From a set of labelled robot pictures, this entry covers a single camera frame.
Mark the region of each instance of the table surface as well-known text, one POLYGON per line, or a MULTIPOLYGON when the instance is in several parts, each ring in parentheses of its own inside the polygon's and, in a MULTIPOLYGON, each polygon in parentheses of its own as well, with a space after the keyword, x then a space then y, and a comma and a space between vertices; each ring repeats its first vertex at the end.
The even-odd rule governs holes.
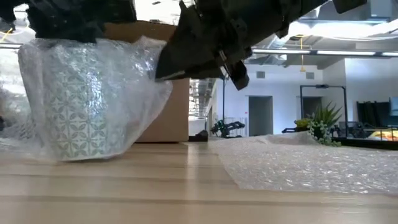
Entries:
POLYGON ((207 143, 137 144, 109 161, 0 159, 2 224, 397 220, 394 197, 239 190, 207 143))

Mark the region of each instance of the plastic wrap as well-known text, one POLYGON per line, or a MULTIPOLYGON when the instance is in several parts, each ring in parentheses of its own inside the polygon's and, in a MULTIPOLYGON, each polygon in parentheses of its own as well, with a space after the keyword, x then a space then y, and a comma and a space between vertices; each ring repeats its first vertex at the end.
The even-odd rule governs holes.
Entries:
POLYGON ((20 130, 6 128, 3 133, 13 136, 3 136, 2 144, 60 161, 122 154, 171 94, 171 82, 152 79, 164 44, 142 38, 134 44, 35 39, 23 45, 19 65, 32 119, 19 126, 31 132, 20 141, 20 130))
POLYGON ((327 147, 307 133, 209 142, 242 189, 398 194, 398 152, 327 147))

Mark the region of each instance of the robot arm in background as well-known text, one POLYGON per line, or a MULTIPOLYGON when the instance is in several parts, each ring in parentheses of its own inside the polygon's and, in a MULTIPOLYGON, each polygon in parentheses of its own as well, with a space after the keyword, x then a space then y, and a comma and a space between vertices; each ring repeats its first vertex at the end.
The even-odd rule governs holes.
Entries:
MULTIPOLYGON (((36 37, 95 42, 106 22, 134 22, 132 0, 2 0, 0 17, 15 20, 13 8, 29 5, 36 37)), ((244 59, 251 47, 272 34, 287 35, 289 24, 328 0, 195 0, 181 15, 174 35, 160 54, 156 79, 224 78, 224 67, 235 87, 249 83, 244 59)), ((339 13, 367 0, 333 0, 339 13)))

